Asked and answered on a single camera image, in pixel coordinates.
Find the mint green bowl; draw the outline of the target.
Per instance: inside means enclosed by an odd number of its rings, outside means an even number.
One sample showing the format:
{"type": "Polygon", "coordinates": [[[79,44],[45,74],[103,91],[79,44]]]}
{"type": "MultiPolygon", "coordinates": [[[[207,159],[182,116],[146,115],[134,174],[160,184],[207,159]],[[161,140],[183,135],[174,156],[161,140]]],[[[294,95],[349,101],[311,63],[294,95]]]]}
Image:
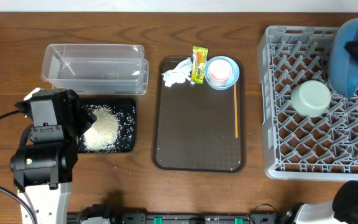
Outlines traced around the mint green bowl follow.
{"type": "Polygon", "coordinates": [[[329,88],[319,81],[310,80],[291,92],[292,107],[297,113],[310,118],[321,116],[331,102],[329,88]]]}

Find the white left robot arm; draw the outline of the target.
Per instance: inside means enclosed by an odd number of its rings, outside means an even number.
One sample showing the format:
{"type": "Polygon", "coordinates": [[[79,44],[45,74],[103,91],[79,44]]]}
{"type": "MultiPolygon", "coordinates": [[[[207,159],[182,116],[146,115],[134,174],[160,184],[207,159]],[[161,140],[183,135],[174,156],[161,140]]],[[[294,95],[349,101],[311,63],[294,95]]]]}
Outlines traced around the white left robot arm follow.
{"type": "Polygon", "coordinates": [[[66,223],[79,138],[96,116],[73,90],[39,90],[16,103],[32,124],[25,128],[10,168],[24,201],[24,223],[66,223]]]}

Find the dark blue plate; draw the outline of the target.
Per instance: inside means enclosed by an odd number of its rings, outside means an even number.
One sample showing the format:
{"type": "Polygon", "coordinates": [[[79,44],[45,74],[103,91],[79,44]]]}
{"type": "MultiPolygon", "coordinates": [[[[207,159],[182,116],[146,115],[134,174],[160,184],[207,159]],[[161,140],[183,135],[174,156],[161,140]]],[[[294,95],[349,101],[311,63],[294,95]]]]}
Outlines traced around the dark blue plate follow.
{"type": "Polygon", "coordinates": [[[338,29],[329,55],[329,83],[346,98],[351,98],[358,89],[358,62],[345,49],[348,42],[355,40],[358,40],[358,17],[338,29]]]}

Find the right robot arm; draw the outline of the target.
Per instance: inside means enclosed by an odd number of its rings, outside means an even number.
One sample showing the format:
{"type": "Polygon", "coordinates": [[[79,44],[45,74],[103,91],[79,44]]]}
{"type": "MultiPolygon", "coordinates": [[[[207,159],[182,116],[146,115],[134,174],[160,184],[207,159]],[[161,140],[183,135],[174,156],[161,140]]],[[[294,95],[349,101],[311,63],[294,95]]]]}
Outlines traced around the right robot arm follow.
{"type": "MultiPolygon", "coordinates": [[[[358,40],[347,42],[345,49],[358,63],[358,40]]],[[[293,207],[281,222],[358,224],[358,181],[346,182],[331,202],[293,207]]]]}

